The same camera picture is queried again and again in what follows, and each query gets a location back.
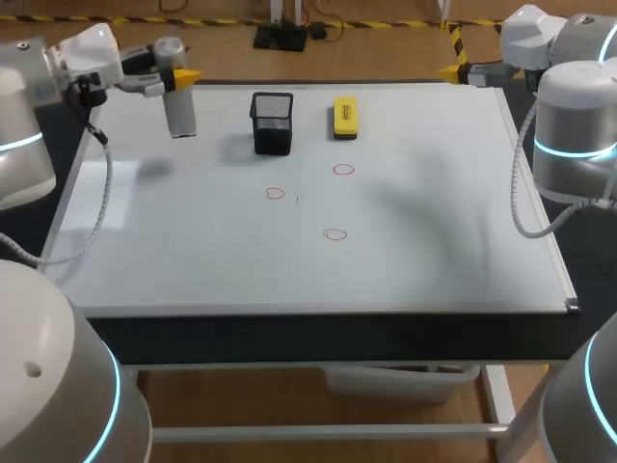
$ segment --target black cable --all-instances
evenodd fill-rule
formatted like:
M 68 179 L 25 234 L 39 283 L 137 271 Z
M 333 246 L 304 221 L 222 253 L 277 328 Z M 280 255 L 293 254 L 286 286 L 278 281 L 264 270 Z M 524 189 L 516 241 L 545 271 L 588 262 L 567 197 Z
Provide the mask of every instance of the black cable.
M 73 101 L 70 99 L 70 93 L 71 92 L 75 93 L 75 91 L 73 90 L 73 87 L 75 85 L 77 85 L 77 84 L 78 84 L 78 82 L 76 80 L 73 80 L 70 84 L 68 84 L 67 92 L 65 93 L 65 103 L 67 104 L 67 106 L 71 110 L 71 112 L 77 117 L 77 119 L 79 119 L 84 124 L 84 127 L 86 127 L 86 130 L 88 130 L 95 137 L 95 139 L 98 141 L 98 143 L 100 143 L 102 146 L 105 146 L 105 145 L 107 145 L 107 143 L 109 143 L 109 139 L 107 138 L 105 133 L 103 133 L 102 130 L 100 130 L 100 129 L 96 128 L 95 126 L 93 126 L 90 123 L 90 120 L 88 119 L 88 116 L 84 116 L 79 111 L 79 108 L 77 108 L 73 104 Z
M 334 43 L 336 41 L 340 41 L 343 37 L 343 34 L 345 33 L 345 21 L 343 21 L 343 18 L 340 17 L 338 14 L 336 13 L 324 13 L 321 10 L 319 10 L 317 8 L 317 5 L 315 5 L 315 0 L 310 0 L 310 3 L 312 5 L 313 8 L 315 8 L 315 10 L 321 14 L 322 16 L 329 16 L 329 17 L 335 17 L 336 19 L 338 19 L 340 21 L 340 34 L 338 35 L 338 37 L 336 39 L 334 39 L 333 41 L 327 41 L 326 39 L 324 39 L 323 41 L 326 41 L 328 43 Z
M 310 24 L 310 14 L 307 7 L 305 7 L 304 2 L 302 3 L 302 11 L 307 14 L 307 20 L 302 23 L 303 26 L 308 26 Z
M 167 9 L 163 7 L 163 0 L 158 0 L 158 11 L 161 13 L 179 13 L 186 10 L 189 6 L 189 0 L 184 0 L 184 3 L 177 8 Z

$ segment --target cable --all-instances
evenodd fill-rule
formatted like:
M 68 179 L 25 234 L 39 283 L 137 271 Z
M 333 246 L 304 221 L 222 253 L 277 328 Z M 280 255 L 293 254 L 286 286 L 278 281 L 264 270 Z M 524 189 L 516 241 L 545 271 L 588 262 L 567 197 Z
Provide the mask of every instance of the cable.
M 96 140 L 101 144 L 101 146 L 103 146 L 103 153 L 105 154 L 105 163 L 107 165 L 107 173 L 105 175 L 105 188 L 103 190 L 103 200 L 100 204 L 100 210 L 98 211 L 98 217 L 96 218 L 96 223 L 94 224 L 94 228 L 92 232 L 90 233 L 90 237 L 88 238 L 88 241 L 86 242 L 86 244 L 79 251 L 69 256 L 60 258 L 60 259 L 38 258 L 37 256 L 30 254 L 25 249 L 23 249 L 21 246 L 19 246 L 19 244 L 14 239 L 0 232 L 0 243 L 6 244 L 23 260 L 29 263 L 32 263 L 34 265 L 44 265 L 44 266 L 61 265 L 63 263 L 67 263 L 67 262 L 70 262 L 72 260 L 75 260 L 81 257 L 93 245 L 94 240 L 96 239 L 96 236 L 98 235 L 98 231 L 100 230 L 103 224 L 103 220 L 105 219 L 105 212 L 107 211 L 107 203 L 109 202 L 109 193 L 111 190 L 112 178 L 114 175 L 112 154 L 111 154 L 111 151 L 108 145 L 109 140 L 107 139 L 107 137 L 101 130 L 94 127 L 90 123 L 90 121 L 85 119 L 79 113 L 79 111 L 77 111 L 76 108 L 72 105 L 72 102 L 70 101 L 70 98 L 68 96 L 68 92 L 73 87 L 73 85 L 75 85 L 75 82 L 71 83 L 68 86 L 67 95 L 65 96 L 65 101 L 67 102 L 67 105 L 73 110 L 75 115 L 82 121 L 82 123 L 84 123 L 84 125 L 86 126 L 86 129 L 96 138 Z
M 180 13 L 186 10 L 189 6 L 189 0 L 184 0 L 184 3 L 177 8 L 167 9 L 163 7 L 163 0 L 158 0 L 158 11 L 161 13 Z
M 617 212 L 617 206 L 614 201 L 607 200 L 599 200 L 599 199 L 586 199 L 579 203 L 572 204 L 566 210 L 561 212 L 552 223 L 543 230 L 540 231 L 527 231 L 523 224 L 521 223 L 521 218 L 519 217 L 519 209 L 517 205 L 517 182 L 519 179 L 519 169 L 521 168 L 521 153 L 523 152 L 523 141 L 524 137 L 527 134 L 527 130 L 533 121 L 533 118 L 536 115 L 536 111 L 538 110 L 538 100 L 536 99 L 531 106 L 531 109 L 527 113 L 527 117 L 524 119 L 523 126 L 521 127 L 521 132 L 519 133 L 519 139 L 517 140 L 517 145 L 514 150 L 514 161 L 512 162 L 512 181 L 510 183 L 510 208 L 512 210 L 512 218 L 514 219 L 514 225 L 516 226 L 519 233 L 525 238 L 541 238 L 550 234 L 561 227 L 570 217 L 572 217 L 576 212 L 586 207 L 602 207 L 606 209 L 610 209 L 614 212 Z
M 96 236 L 98 235 L 98 231 L 100 230 L 100 227 L 103 224 L 103 219 L 105 218 L 105 212 L 107 211 L 107 203 L 109 201 L 109 192 L 110 192 L 110 187 L 112 183 L 112 176 L 114 172 L 113 164 L 112 164 L 112 155 L 109 150 L 109 146 L 104 145 L 103 152 L 105 153 L 105 162 L 107 163 L 107 176 L 105 177 L 105 189 L 103 190 L 103 201 L 100 204 L 100 210 L 98 211 L 98 217 L 96 218 L 96 223 L 94 224 L 93 231 L 92 233 L 90 233 L 90 237 L 88 238 L 88 241 L 86 242 L 83 248 L 81 248 L 79 251 L 69 256 L 65 256 L 60 259 L 43 259 L 43 258 L 38 258 L 37 256 L 30 254 L 25 249 L 23 249 L 21 246 L 19 246 L 19 244 L 17 244 L 17 242 L 14 239 L 10 238 L 9 236 L 6 236 L 5 234 L 1 232 L 0 232 L 0 242 L 6 244 L 23 260 L 29 263 L 33 263 L 35 265 L 44 265 L 44 266 L 61 265 L 63 263 L 70 262 L 72 260 L 79 258 L 86 251 L 88 251 L 90 247 L 93 245 L 94 240 L 96 239 Z
M 308 26 L 310 24 L 310 14 L 309 9 L 305 7 L 304 2 L 302 3 L 302 11 L 307 14 L 307 20 L 302 23 L 303 26 Z
M 324 13 L 321 10 L 319 10 L 319 8 L 317 8 L 317 5 L 315 5 L 315 0 L 310 0 L 310 3 L 312 5 L 313 8 L 315 8 L 315 10 L 321 14 L 322 16 L 329 16 L 329 17 L 335 17 L 336 19 L 338 19 L 340 21 L 340 34 L 338 34 L 338 37 L 336 39 L 334 39 L 333 41 L 327 41 L 326 39 L 323 39 L 323 41 L 326 41 L 327 43 L 335 43 L 336 41 L 340 41 L 343 37 L 343 34 L 345 34 L 345 21 L 343 21 L 343 18 L 340 17 L 338 14 L 336 13 Z

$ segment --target black mesh pencil holder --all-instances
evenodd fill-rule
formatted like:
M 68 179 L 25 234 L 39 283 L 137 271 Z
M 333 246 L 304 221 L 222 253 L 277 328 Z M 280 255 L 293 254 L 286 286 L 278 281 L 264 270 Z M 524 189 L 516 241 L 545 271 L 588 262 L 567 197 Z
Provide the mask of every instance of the black mesh pencil holder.
M 287 156 L 291 151 L 292 94 L 257 92 L 251 102 L 257 154 Z

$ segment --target glowing cyan ring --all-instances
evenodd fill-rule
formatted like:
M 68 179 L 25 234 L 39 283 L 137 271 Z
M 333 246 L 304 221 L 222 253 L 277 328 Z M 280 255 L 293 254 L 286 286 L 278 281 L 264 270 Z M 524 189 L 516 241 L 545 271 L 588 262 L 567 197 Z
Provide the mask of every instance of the glowing cyan ring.
M 7 150 L 14 150 L 15 148 L 25 147 L 26 145 L 30 145 L 31 143 L 36 142 L 42 138 L 42 133 L 38 133 L 37 135 L 33 135 L 32 137 L 24 138 L 23 140 L 19 140 L 18 142 L 7 143 L 6 145 L 0 145 L 0 152 Z
M 615 150 L 615 148 L 617 148 L 617 143 L 613 143 L 610 147 L 608 148 L 604 148 L 603 150 L 599 150 L 599 151 L 590 151 L 590 152 L 567 152 L 567 151 L 559 151 L 559 150 L 552 150 L 551 148 L 547 148 L 544 145 L 542 145 L 538 139 L 535 139 L 535 144 L 536 147 L 538 147 L 540 150 L 547 152 L 548 154 L 554 154 L 555 156 L 561 156 L 561 157 L 573 157 L 573 158 L 586 158 L 586 157 L 596 157 L 596 156 L 603 156 L 606 154 L 611 154 L 613 150 Z
M 105 444 L 105 441 L 114 426 L 114 421 L 116 420 L 116 415 L 118 414 L 118 406 L 120 405 L 120 369 L 118 368 L 118 362 L 116 362 L 116 358 L 114 357 L 114 354 L 112 354 L 112 351 L 109 350 L 107 345 L 105 345 L 105 347 L 107 348 L 109 356 L 112 358 L 112 363 L 114 364 L 114 371 L 116 373 L 116 396 L 114 397 L 114 406 L 112 407 L 112 413 L 109 417 L 109 421 L 107 422 L 103 433 L 100 435 L 100 439 L 98 439 L 98 442 L 94 446 L 93 451 L 90 452 L 88 457 L 84 460 L 84 463 L 92 463 L 92 461 L 96 458 L 96 455 L 103 447 L 103 444 Z
M 617 24 L 615 24 L 613 26 L 613 28 L 610 30 L 610 32 L 606 36 L 606 40 L 604 41 L 604 45 L 602 45 L 602 49 L 600 50 L 600 58 L 598 58 L 598 61 L 600 63 L 604 62 L 604 57 L 606 56 L 606 50 L 608 49 L 608 46 L 610 45 L 610 41 L 613 40 L 613 37 L 615 37 L 616 33 L 617 33 Z
M 589 345 L 587 346 L 587 355 L 585 356 L 585 384 L 587 385 L 587 393 L 589 394 L 589 400 L 591 400 L 591 405 L 594 407 L 594 411 L 596 412 L 596 415 L 598 416 L 598 420 L 600 420 L 600 423 L 602 424 L 608 436 L 610 436 L 610 438 L 613 440 L 613 443 L 617 445 L 617 434 L 615 433 L 613 428 L 608 423 L 608 420 L 604 416 L 604 413 L 602 412 L 602 409 L 600 408 L 600 404 L 598 403 L 598 400 L 596 399 L 594 388 L 591 385 L 591 374 L 589 373 L 589 357 L 591 356 L 591 346 L 594 345 L 594 339 L 596 338 L 597 335 L 598 333 L 596 333 L 593 336 L 593 338 L 589 341 Z

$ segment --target red circle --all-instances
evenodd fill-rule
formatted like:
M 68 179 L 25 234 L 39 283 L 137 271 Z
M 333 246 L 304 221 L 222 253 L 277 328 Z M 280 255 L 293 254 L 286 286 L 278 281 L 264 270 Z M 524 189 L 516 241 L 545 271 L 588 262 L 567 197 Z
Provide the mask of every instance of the red circle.
M 349 167 L 351 169 L 351 171 L 349 171 L 349 172 L 337 172 L 336 171 L 337 167 Z M 354 172 L 356 172 L 356 168 L 354 166 L 350 166 L 349 164 L 336 164 L 332 168 L 332 172 L 334 172 L 338 176 L 351 176 Z
M 328 232 L 340 232 L 340 233 L 344 233 L 344 235 L 341 238 L 332 238 L 331 236 L 328 235 Z M 340 229 L 325 229 L 324 236 L 326 236 L 331 241 L 342 241 L 343 239 L 347 237 L 347 231 L 340 230 Z
M 285 192 L 276 186 L 271 186 L 270 188 L 266 188 L 266 196 L 269 200 L 280 200 L 284 198 Z

